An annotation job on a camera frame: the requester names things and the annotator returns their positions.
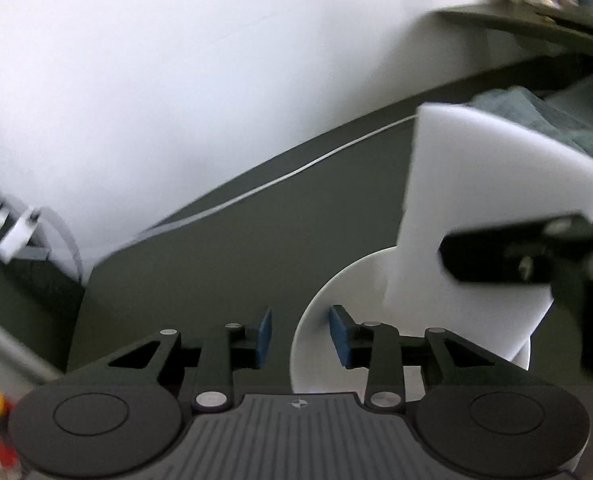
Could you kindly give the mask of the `white ceramic bowl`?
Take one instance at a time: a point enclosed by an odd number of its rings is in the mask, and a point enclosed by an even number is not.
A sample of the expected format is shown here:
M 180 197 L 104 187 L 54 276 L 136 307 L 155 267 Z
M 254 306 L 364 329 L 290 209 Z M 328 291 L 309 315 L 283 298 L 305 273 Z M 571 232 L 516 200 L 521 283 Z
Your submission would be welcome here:
M 496 367 L 525 370 L 548 305 L 540 287 L 458 283 L 435 249 L 382 249 L 340 271 L 306 308 L 292 389 L 388 406 L 482 384 Z

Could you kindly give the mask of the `white melamine sponge block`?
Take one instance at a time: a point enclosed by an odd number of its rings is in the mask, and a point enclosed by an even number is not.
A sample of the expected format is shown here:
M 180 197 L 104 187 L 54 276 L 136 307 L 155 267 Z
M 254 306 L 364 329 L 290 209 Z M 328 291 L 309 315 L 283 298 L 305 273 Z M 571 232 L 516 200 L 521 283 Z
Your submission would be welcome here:
M 444 327 L 511 360 L 551 306 L 547 286 L 458 283 L 443 268 L 441 241 L 574 212 L 593 220 L 593 159 L 469 106 L 423 104 L 403 209 L 385 310 L 405 333 Z

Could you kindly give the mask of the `teal striped dish towel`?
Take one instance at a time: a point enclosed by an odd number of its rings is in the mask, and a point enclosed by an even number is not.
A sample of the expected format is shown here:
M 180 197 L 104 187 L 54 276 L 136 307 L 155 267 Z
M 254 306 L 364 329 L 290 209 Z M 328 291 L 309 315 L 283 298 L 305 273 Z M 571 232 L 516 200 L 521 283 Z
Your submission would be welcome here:
M 593 158 L 593 126 L 546 103 L 523 87 L 477 94 L 469 105 L 542 133 Z

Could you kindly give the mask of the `white curved pole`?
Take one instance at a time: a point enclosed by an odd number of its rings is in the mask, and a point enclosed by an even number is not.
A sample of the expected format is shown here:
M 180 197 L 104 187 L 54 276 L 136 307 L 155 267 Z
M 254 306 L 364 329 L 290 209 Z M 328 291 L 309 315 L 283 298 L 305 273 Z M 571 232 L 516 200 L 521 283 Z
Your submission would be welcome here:
M 0 358 L 35 382 L 51 382 L 62 376 L 60 370 L 11 336 L 1 325 Z

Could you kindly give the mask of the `dark wall shelf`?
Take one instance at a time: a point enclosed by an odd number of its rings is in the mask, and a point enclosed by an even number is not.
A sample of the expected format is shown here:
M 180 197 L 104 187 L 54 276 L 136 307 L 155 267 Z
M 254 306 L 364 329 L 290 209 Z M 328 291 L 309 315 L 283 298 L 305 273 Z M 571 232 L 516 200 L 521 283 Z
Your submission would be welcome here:
M 435 13 L 454 24 L 510 32 L 593 56 L 593 8 L 506 2 L 452 6 Z

